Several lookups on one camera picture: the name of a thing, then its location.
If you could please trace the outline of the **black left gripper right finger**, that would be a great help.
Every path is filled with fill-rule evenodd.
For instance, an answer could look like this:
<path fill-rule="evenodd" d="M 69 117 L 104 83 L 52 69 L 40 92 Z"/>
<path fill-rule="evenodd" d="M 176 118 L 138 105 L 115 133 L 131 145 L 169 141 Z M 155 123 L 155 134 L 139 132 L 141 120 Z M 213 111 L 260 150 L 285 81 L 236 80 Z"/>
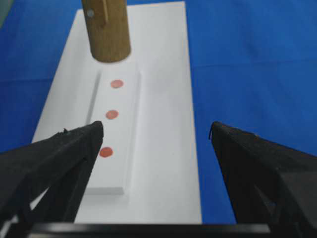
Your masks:
<path fill-rule="evenodd" d="M 317 158 L 218 121 L 209 134 L 238 224 L 317 235 Z"/>

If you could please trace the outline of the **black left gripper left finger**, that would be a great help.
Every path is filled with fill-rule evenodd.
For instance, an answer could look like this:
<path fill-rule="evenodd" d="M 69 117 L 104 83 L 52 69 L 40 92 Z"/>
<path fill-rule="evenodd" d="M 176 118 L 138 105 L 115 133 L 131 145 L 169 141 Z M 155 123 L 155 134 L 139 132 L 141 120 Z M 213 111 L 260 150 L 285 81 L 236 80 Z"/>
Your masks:
<path fill-rule="evenodd" d="M 0 225 L 74 222 L 104 137 L 103 124 L 64 130 L 0 155 Z"/>

